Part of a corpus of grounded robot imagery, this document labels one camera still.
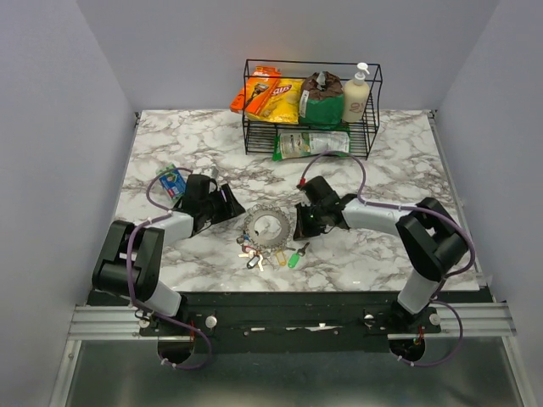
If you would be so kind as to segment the metal toothed key ring disc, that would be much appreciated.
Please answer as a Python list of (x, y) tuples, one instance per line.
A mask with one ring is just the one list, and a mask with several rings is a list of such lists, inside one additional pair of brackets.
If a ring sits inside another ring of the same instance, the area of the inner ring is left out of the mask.
[(256, 248), (278, 250), (287, 245), (291, 234), (291, 220), (283, 209), (258, 203), (248, 210), (243, 231)]

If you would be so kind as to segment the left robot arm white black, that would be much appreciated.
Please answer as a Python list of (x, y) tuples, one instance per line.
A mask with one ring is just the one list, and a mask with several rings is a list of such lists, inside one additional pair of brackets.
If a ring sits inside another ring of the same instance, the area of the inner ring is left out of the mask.
[(188, 314), (180, 309), (182, 295), (160, 281), (163, 249), (244, 213), (228, 184), (192, 174), (180, 201), (164, 215), (140, 226), (123, 220), (110, 225), (92, 273), (92, 287), (160, 314), (160, 326), (171, 335), (180, 334), (187, 328)]

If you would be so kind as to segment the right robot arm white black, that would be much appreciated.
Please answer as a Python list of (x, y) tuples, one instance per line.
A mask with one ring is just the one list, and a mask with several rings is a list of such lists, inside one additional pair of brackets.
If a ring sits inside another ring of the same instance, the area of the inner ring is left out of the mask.
[(302, 179), (298, 189), (309, 203), (296, 205), (295, 241), (334, 227), (378, 231), (402, 241), (413, 272), (390, 311), (391, 324), (400, 332), (419, 325), (420, 312), (442, 288), (451, 268), (465, 254), (474, 256), (467, 233), (435, 198), (400, 205), (369, 202), (355, 194), (340, 197), (321, 176)]

